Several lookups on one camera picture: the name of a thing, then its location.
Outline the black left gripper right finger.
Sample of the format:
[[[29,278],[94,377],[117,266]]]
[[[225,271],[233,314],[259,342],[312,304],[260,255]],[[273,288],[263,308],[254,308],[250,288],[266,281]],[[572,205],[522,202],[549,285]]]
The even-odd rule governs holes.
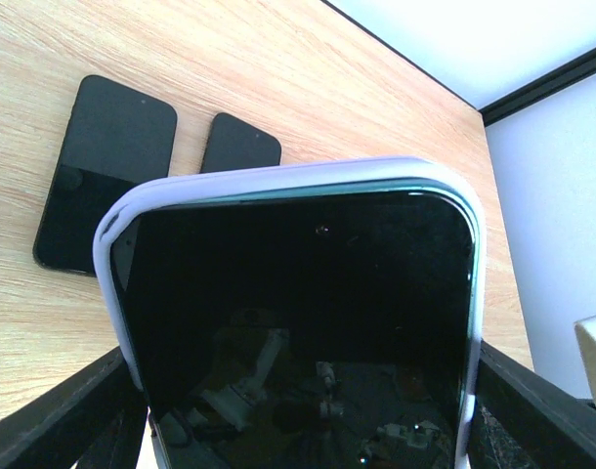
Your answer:
[[[596,468],[596,410],[483,342],[468,458],[473,468]]]

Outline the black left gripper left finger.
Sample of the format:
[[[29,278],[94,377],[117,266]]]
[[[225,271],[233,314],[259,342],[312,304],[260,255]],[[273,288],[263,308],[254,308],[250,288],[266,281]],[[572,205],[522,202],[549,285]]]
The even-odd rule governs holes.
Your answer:
[[[147,404],[114,348],[0,420],[0,468],[134,468]]]

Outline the phone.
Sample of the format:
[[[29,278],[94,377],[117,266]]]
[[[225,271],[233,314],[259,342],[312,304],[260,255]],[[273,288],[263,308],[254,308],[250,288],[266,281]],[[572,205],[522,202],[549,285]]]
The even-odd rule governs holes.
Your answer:
[[[414,157],[158,179],[96,276],[161,468],[463,468],[487,230]]]
[[[93,275],[98,224],[139,184],[167,176],[177,127],[169,104],[100,75],[72,106],[33,244],[43,268]]]

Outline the black smartphone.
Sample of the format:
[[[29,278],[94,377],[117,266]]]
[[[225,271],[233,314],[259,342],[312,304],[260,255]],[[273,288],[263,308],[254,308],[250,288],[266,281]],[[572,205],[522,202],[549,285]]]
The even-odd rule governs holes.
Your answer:
[[[278,166],[281,145],[277,138],[225,112],[211,122],[200,173],[215,173]]]

